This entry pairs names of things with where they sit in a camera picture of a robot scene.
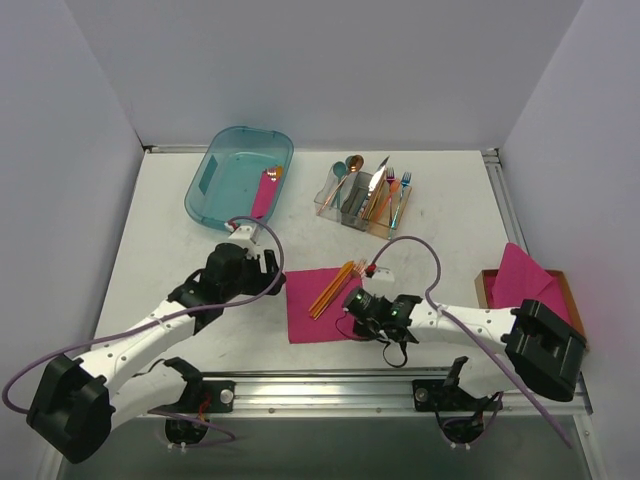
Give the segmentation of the pink paper napkin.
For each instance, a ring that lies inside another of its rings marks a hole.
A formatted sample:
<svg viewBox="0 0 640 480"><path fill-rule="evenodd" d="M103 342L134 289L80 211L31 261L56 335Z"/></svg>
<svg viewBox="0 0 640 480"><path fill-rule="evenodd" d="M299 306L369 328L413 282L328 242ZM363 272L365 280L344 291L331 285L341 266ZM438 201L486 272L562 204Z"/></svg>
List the pink paper napkin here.
<svg viewBox="0 0 640 480"><path fill-rule="evenodd" d="M354 318L343 310L342 303L351 290L362 285L360 279L352 279L317 320L309 314L313 302L339 270L339 267L333 267L286 273L286 318L290 344L334 342L352 337Z"/></svg>

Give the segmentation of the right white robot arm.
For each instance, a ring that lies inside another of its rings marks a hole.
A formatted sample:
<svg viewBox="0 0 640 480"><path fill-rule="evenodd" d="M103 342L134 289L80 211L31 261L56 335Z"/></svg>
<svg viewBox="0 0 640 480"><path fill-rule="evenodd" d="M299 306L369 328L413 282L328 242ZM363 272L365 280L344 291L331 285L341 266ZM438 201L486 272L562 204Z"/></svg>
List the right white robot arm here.
<svg viewBox="0 0 640 480"><path fill-rule="evenodd" d="M406 294L390 301L358 287L346 296L343 308L354 318L359 337L479 348L481 353L469 355L443 385L446 402L456 409L516 390L516 381L548 400L573 400L586 339L539 301L480 309L437 305Z"/></svg>

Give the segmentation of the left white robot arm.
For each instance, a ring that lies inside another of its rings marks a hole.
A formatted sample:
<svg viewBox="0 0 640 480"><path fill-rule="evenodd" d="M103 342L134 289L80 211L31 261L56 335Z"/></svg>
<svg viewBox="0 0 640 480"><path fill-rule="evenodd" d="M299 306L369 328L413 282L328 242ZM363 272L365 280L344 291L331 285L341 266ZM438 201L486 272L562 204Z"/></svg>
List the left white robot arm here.
<svg viewBox="0 0 640 480"><path fill-rule="evenodd" d="M46 365L26 414L27 424L69 462L92 456L119 425L158 407L167 413L197 409L203 375L187 361L161 356L197 335L225 309L277 295L286 281L281 250L255 254L221 243L203 268L143 321L70 358Z"/></svg>

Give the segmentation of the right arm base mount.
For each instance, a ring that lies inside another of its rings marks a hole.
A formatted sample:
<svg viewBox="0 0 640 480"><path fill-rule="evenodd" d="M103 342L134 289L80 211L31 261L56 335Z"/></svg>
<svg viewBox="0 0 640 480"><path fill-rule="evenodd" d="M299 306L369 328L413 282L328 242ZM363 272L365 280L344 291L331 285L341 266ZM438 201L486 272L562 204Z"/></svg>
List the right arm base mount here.
<svg viewBox="0 0 640 480"><path fill-rule="evenodd" d="M502 408L502 401L497 396L474 398L458 386L445 386L443 379L416 379L411 386L417 412L476 413Z"/></svg>

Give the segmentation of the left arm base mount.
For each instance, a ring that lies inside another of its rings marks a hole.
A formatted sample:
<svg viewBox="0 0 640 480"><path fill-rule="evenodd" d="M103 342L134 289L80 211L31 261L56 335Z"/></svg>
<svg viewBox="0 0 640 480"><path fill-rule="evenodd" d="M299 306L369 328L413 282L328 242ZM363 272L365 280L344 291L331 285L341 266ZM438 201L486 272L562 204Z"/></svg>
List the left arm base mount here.
<svg viewBox="0 0 640 480"><path fill-rule="evenodd" d="M221 414L233 411L236 383L229 379L190 381L174 403L166 405L173 413Z"/></svg>

